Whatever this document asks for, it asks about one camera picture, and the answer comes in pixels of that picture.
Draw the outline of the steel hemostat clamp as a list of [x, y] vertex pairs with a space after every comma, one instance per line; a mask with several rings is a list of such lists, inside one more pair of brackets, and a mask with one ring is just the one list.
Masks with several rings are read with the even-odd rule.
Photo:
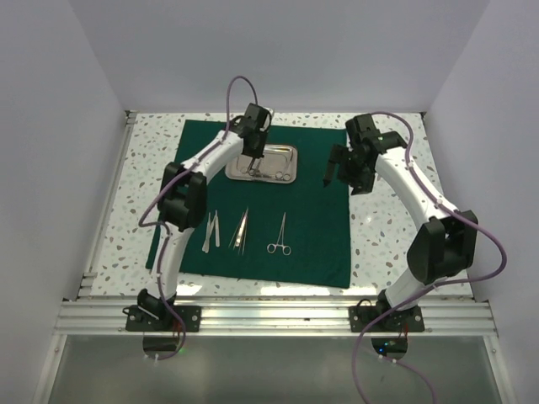
[[269, 254], [274, 254], [277, 251], [281, 251], [281, 253], [284, 256], [290, 256], [291, 255], [291, 247], [285, 243], [285, 230], [286, 230], [286, 213], [283, 214], [281, 223], [280, 223], [280, 231], [277, 237], [277, 240], [273, 243], [269, 243], [266, 247], [266, 251]]

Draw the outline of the pointed steel tweezers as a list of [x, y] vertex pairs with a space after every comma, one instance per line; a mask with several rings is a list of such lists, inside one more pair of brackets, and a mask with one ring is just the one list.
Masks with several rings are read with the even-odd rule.
[[237, 231], [237, 238], [236, 238], [236, 241], [235, 241], [235, 248], [237, 249], [239, 255], [244, 254], [247, 227], [248, 227], [248, 212], [245, 211], [243, 213], [243, 217], [242, 217], [242, 219], [241, 219], [241, 221], [239, 223], [239, 228], [238, 228], [238, 231]]

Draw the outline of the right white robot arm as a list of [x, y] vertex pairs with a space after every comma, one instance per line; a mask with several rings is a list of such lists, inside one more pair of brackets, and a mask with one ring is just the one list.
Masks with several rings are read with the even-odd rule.
[[384, 179], [403, 203], [417, 233], [406, 255], [407, 268], [380, 292], [375, 313], [382, 329], [391, 331], [405, 320], [424, 292], [469, 268], [475, 253], [478, 218], [460, 211], [438, 192], [411, 156], [413, 139], [396, 131], [381, 132], [373, 114], [359, 114], [345, 124], [348, 146], [333, 145], [323, 177], [338, 179], [353, 195], [369, 194], [377, 177]]

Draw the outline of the steel forceps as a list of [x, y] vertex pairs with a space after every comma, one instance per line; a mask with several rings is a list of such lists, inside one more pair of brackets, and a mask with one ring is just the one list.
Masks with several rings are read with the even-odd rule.
[[235, 248], [235, 241], [236, 241], [236, 238], [237, 238], [237, 231], [238, 231], [238, 228], [239, 228], [239, 223], [240, 223], [240, 221], [241, 221], [241, 219], [242, 219], [242, 217], [243, 217], [243, 213], [242, 213], [242, 215], [241, 215], [241, 218], [240, 218], [240, 220], [239, 220], [239, 222], [238, 222], [238, 224], [237, 224], [237, 227], [236, 227], [235, 231], [234, 231], [233, 234], [232, 234], [232, 238], [231, 238], [231, 240], [230, 240], [230, 242], [229, 242], [229, 244], [228, 244], [228, 247], [231, 248], [232, 250], [237, 250], [237, 249]]

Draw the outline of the steel instrument tray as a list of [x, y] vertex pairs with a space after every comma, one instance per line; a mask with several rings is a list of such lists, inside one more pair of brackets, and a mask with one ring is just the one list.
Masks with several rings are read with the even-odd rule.
[[245, 167], [249, 164], [251, 157], [240, 155], [229, 162], [225, 167], [225, 175], [228, 179], [244, 182], [259, 182], [259, 183], [277, 183], [290, 184], [297, 177], [298, 150], [290, 145], [269, 144], [264, 148], [263, 162], [260, 166], [260, 171], [264, 173], [275, 173], [282, 171], [291, 175], [291, 181], [259, 181], [249, 177], [244, 173]]

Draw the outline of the green surgical cloth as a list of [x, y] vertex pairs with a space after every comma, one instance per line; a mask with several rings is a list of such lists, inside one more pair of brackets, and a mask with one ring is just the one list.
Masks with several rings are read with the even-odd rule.
[[[311, 284], [346, 289], [350, 285], [349, 189], [323, 176], [333, 144], [346, 142], [344, 130], [273, 126], [268, 141], [298, 150], [297, 177], [290, 184], [228, 179], [219, 172], [208, 185], [208, 210], [218, 211], [221, 246], [208, 253], [201, 248], [205, 224], [189, 239], [179, 274], [229, 279]], [[242, 213], [248, 213], [243, 255], [228, 244]], [[286, 213], [285, 243], [291, 255], [269, 254]]]

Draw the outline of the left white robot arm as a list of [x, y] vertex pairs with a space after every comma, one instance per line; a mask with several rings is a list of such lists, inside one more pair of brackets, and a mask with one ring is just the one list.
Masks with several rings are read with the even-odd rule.
[[236, 157], [263, 156], [271, 120], [269, 109], [249, 104], [244, 114], [229, 120], [198, 153], [165, 167], [160, 192], [150, 204], [151, 208], [157, 208], [158, 218], [147, 222], [149, 212], [145, 211], [139, 221], [141, 227], [159, 226], [161, 241], [151, 281], [139, 292], [131, 319], [156, 331], [185, 329], [173, 303], [187, 244], [206, 215], [208, 185]]

